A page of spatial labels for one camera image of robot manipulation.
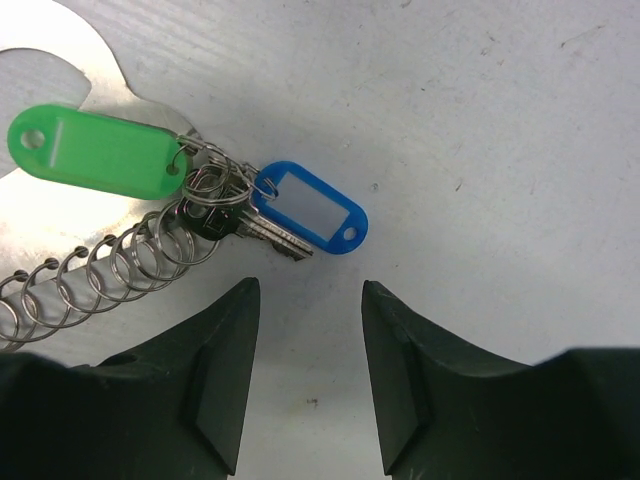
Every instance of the green key tag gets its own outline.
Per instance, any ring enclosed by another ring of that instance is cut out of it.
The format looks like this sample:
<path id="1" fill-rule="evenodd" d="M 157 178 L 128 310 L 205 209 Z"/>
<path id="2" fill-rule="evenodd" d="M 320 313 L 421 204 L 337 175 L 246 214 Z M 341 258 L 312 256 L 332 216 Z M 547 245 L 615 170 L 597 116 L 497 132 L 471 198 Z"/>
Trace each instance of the green key tag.
<path id="1" fill-rule="evenodd" d="M 167 130 L 57 105 L 18 115 L 7 143 L 34 177 L 144 200 L 170 196 L 189 167 Z"/>

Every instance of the blue key tag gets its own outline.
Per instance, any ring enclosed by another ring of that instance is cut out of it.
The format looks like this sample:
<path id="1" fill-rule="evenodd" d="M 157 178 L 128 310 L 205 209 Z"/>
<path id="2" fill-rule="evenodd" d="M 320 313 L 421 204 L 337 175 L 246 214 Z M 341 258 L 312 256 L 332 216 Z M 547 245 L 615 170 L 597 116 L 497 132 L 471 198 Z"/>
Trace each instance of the blue key tag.
<path id="1" fill-rule="evenodd" d="M 253 202 L 262 215 L 291 233 L 321 248 L 341 255 L 360 246 L 367 236 L 367 214 L 331 185 L 294 162 L 276 162 L 263 168 L 256 178 L 258 189 L 273 193 L 268 200 L 256 190 Z"/>

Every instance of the keychain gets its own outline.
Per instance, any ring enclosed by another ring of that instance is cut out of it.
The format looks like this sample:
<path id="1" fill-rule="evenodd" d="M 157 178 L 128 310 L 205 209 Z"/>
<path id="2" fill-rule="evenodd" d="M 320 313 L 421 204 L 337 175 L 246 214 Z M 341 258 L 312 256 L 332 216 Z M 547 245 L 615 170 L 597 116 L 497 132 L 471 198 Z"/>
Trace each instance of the keychain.
<path id="1" fill-rule="evenodd" d="M 25 25 L 1 13 L 0 27 L 15 41 L 0 44 L 0 52 L 49 51 L 92 83 L 79 110 L 32 107 L 8 131 L 9 151 L 20 169 L 0 179 L 0 200 L 29 191 L 32 201 L 22 210 L 0 211 L 0 224 L 11 229 L 0 236 L 0 250 L 13 254 L 2 272 L 14 272 L 0 281 L 0 307 L 14 319 L 12 331 L 0 329 L 4 351 L 167 287 L 208 260 L 231 234 L 267 241 L 296 261 L 313 255 L 311 245 L 344 254 L 363 242 L 368 231 L 364 210 L 308 170 L 276 162 L 261 172 L 201 140 L 174 110 L 136 97 L 104 40 L 66 7 L 23 0 L 17 14 L 28 21 Z M 77 41 L 60 41 L 61 30 L 75 32 Z M 196 155 L 205 163 L 192 168 Z M 178 190 L 181 198 L 171 199 Z M 167 203 L 160 209 L 147 201 L 162 199 Z M 83 208 L 91 215 L 74 221 Z M 105 218 L 98 218 L 96 228 L 92 222 L 98 211 Z M 25 226 L 25 231 L 16 228 Z M 30 253 L 15 252 L 16 245 Z M 120 294 L 109 292 L 109 282 L 96 269 L 103 249 Z M 143 260 L 145 251 L 152 265 Z M 86 280 L 95 293 L 89 304 L 74 298 L 65 280 L 74 259 L 86 259 Z M 20 261 L 29 271 L 12 263 Z M 55 319 L 47 318 L 31 291 L 47 270 L 55 272 L 63 303 Z M 22 311 L 3 296 L 12 283 L 21 286 Z"/>
<path id="2" fill-rule="evenodd" d="M 143 200 L 172 195 L 188 170 L 184 147 L 166 130 L 55 105 L 18 115 L 7 144 L 34 177 Z"/>

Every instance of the scratch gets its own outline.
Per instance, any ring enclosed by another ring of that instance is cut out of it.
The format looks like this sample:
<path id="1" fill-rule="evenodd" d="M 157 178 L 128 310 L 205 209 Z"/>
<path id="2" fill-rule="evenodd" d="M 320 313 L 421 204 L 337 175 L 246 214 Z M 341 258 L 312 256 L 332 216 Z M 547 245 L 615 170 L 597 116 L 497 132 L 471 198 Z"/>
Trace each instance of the scratch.
<path id="1" fill-rule="evenodd" d="M 562 42 L 562 43 L 560 44 L 560 48 L 562 49 L 562 48 L 566 47 L 566 46 L 567 46 L 567 44 L 569 44 L 569 43 L 573 43 L 573 42 L 575 42 L 576 40 L 580 40 L 580 39 L 585 38 L 585 37 L 591 37 L 591 36 L 593 36 L 593 34 L 595 34 L 598 30 L 600 30 L 600 29 L 602 29 L 602 28 L 604 28 L 604 27 L 606 27 L 606 25 L 596 25 L 595 27 L 590 28 L 589 30 L 587 30 L 587 31 L 585 31 L 585 32 L 582 32 L 581 34 L 576 35 L 575 37 L 571 37 L 571 38 L 569 38 L 569 39 L 565 40 L 564 42 Z"/>

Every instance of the key tag hole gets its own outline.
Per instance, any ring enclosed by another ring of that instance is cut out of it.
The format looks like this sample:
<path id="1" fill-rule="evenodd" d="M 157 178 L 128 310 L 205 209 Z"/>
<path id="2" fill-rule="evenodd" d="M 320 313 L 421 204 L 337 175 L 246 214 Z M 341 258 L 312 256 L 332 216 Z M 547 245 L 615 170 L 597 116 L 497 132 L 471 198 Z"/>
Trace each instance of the key tag hole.
<path id="1" fill-rule="evenodd" d="M 355 228 L 349 227 L 342 234 L 342 238 L 344 238 L 347 242 L 350 242 L 351 240 L 356 238 L 357 234 L 358 234 L 358 231 Z"/>
<path id="2" fill-rule="evenodd" d="M 173 163 L 170 165 L 167 165 L 167 173 L 169 175 L 171 175 L 172 177 L 176 176 L 178 173 L 180 173 L 180 169 L 178 167 L 176 167 Z"/>
<path id="3" fill-rule="evenodd" d="M 44 146 L 45 136 L 40 130 L 27 130 L 20 137 L 22 146 L 29 150 L 38 150 Z"/>

